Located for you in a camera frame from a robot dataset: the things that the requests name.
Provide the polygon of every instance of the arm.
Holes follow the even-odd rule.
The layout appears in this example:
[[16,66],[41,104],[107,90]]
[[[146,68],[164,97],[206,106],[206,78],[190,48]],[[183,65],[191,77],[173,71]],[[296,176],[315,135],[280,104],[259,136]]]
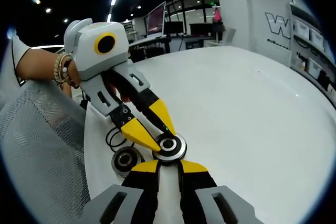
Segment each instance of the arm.
[[[43,49],[28,49],[16,67],[17,75],[24,80],[54,80],[57,54]],[[69,75],[75,84],[80,83],[74,61],[70,63]]]

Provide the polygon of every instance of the wrist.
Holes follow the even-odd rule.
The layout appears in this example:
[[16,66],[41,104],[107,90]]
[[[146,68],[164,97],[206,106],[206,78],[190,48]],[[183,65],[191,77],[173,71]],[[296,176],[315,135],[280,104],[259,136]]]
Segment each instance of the wrist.
[[69,64],[69,68],[68,68],[68,74],[69,74],[69,77],[70,79],[76,84],[76,85],[79,85],[81,80],[80,80],[80,77],[79,77],[79,73],[77,71],[77,68],[76,68],[76,64],[75,62],[72,60]]

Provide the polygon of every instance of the gold bracelet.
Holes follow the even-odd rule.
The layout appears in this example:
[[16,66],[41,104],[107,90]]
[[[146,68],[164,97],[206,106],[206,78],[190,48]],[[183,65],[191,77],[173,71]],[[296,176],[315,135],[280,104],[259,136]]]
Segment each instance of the gold bracelet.
[[62,55],[58,55],[56,61],[55,61],[55,65],[54,65],[54,78],[55,78],[55,81],[59,82],[59,83],[62,83],[62,79],[60,78],[59,76],[59,71],[58,71],[58,65],[59,65],[59,62],[62,58]]

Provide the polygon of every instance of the black circular sensor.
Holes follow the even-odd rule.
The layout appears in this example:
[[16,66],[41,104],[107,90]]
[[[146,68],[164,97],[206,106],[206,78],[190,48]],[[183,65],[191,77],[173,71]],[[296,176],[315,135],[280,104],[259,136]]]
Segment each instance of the black circular sensor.
[[98,42],[98,51],[101,54],[106,54],[112,50],[115,43],[116,41],[112,36],[105,36]]

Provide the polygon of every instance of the bracelet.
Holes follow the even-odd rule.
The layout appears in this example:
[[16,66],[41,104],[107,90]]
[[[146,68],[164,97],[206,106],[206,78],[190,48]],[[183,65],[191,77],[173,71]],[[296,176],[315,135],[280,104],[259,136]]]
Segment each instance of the bracelet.
[[59,71],[58,71],[58,65],[61,61],[61,58],[62,58],[62,55],[58,55],[57,59],[55,61],[55,65],[54,65],[54,78],[55,78],[55,81],[58,82],[58,83],[63,82],[60,75],[59,75]]
[[55,65],[54,65],[54,78],[55,81],[58,83],[63,83],[64,79],[62,78],[62,63],[63,60],[67,57],[70,56],[70,54],[65,54],[65,53],[61,53],[58,55],[56,61],[55,61]]
[[72,59],[67,59],[64,63],[64,66],[62,68],[62,79],[70,86],[74,87],[75,89],[79,88],[78,85],[76,85],[70,78],[70,75],[68,73],[69,65],[72,62]]

